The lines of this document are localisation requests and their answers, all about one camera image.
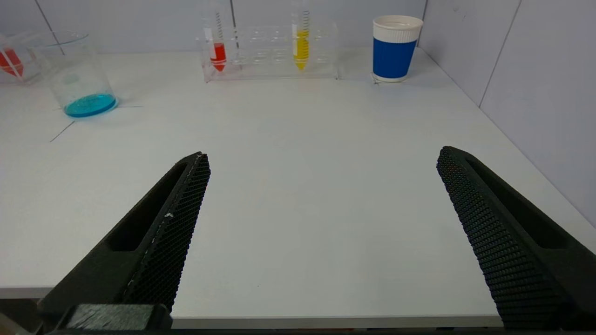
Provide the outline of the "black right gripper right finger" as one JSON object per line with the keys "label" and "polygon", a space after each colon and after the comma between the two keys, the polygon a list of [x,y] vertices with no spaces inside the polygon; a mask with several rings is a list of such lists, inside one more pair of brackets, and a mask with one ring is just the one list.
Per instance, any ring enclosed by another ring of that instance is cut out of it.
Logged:
{"label": "black right gripper right finger", "polygon": [[505,329],[595,329],[596,257],[470,153],[436,164]]}

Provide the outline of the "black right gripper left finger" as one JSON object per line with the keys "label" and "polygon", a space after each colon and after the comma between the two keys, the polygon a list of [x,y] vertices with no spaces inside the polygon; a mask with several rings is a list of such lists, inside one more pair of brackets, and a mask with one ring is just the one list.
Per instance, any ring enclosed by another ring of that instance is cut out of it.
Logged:
{"label": "black right gripper left finger", "polygon": [[176,162],[108,234],[38,303],[162,304],[172,309],[210,180],[207,154]]}

